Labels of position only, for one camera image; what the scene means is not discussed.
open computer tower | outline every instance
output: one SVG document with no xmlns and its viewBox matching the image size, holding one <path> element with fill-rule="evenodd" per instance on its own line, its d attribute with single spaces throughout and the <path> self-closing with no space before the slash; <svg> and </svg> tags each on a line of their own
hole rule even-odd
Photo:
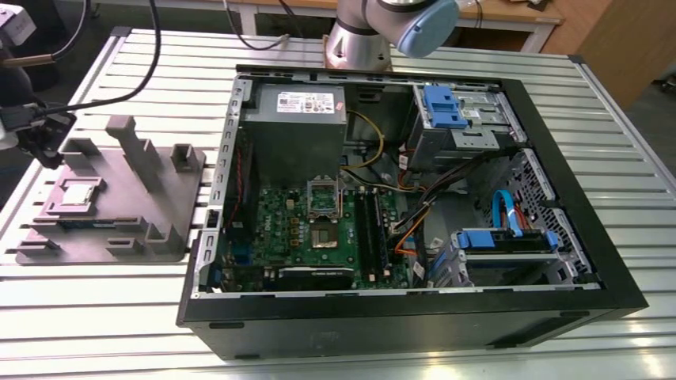
<svg viewBox="0 0 676 380">
<path fill-rule="evenodd" d="M 237 71 L 177 317 L 223 359 L 531 346 L 647 306 L 521 82 Z"/>
</svg>

motherboard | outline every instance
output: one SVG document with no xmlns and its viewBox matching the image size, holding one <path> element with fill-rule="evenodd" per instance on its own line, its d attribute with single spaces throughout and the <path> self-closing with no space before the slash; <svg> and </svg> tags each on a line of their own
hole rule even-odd
<svg viewBox="0 0 676 380">
<path fill-rule="evenodd" d="M 368 201 L 377 201 L 377 206 L 365 207 Z M 349 277 L 353 289 L 409 287 L 405 260 L 391 260 L 385 237 L 380 241 L 375 236 L 397 219 L 392 192 L 335 192 L 332 186 L 263 188 L 257 206 L 255 240 L 251 246 L 232 247 L 232 256 L 241 265 L 232 276 L 241 291 L 268 289 L 267 280 L 275 272 L 297 273 L 300 268 L 307 271 L 300 276 L 316 275 L 309 272 L 323 268 L 337 270 L 340 276 Z M 364 226 L 373 221 L 365 215 L 371 208 L 373 212 L 377 209 L 377 226 Z M 373 236 L 368 235 L 371 227 Z M 377 242 L 377 252 L 364 247 L 372 241 Z"/>
</svg>

slotted aluminum surface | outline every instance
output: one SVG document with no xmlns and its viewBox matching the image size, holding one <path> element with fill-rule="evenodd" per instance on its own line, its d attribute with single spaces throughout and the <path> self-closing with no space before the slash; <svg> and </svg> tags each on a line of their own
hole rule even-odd
<svg viewBox="0 0 676 380">
<path fill-rule="evenodd" d="M 216 162 L 237 63 L 323 65 L 319 40 L 249 51 L 235 36 L 164 32 L 155 77 L 132 101 L 79 113 L 71 136 L 113 146 L 109 115 L 136 115 L 156 146 L 191 143 Z M 260 41 L 271 39 L 252 37 Z M 152 31 L 111 37 L 73 102 L 127 93 L 145 74 Z M 175 326 L 185 261 L 152 266 L 19 267 L 0 256 L 0 377 L 116 378 L 663 378 L 676 377 L 676 199 L 673 178 L 647 151 L 603 89 L 567 57 L 441 49 L 427 59 L 393 53 L 396 71 L 523 80 L 649 308 L 588 325 L 532 349 L 224 363 L 189 329 Z M 204 173 L 197 202 L 208 197 Z M 33 164 L 0 214 L 1 247 L 16 246 L 59 173 Z M 199 225 L 204 209 L 193 218 Z"/>
</svg>

wooden cabinet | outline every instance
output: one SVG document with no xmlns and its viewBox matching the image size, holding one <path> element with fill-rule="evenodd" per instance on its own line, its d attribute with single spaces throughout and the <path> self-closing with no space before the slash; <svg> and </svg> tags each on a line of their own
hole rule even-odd
<svg viewBox="0 0 676 380">
<path fill-rule="evenodd" d="M 676 59 L 675 0 L 555 0 L 567 21 L 543 53 L 585 59 L 615 101 L 628 108 Z"/>
</svg>

ram slot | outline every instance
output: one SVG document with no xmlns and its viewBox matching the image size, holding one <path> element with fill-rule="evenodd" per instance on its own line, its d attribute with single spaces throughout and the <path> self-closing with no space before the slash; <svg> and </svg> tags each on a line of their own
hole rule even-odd
<svg viewBox="0 0 676 380">
<path fill-rule="evenodd" d="M 368 194 L 360 192 L 355 200 L 355 217 L 356 217 L 356 232 L 359 242 L 359 263 L 361 267 L 361 277 L 365 282 L 376 280 L 376 264 L 373 246 L 369 237 L 371 215 L 368 213 Z"/>
<path fill-rule="evenodd" d="M 389 276 L 389 258 L 388 258 L 388 235 L 384 229 L 384 222 L 388 218 L 388 215 L 383 214 L 383 208 L 380 207 L 380 197 L 379 194 L 373 194 L 373 241 L 376 244 L 376 255 L 379 262 L 379 270 L 383 277 Z"/>
</svg>

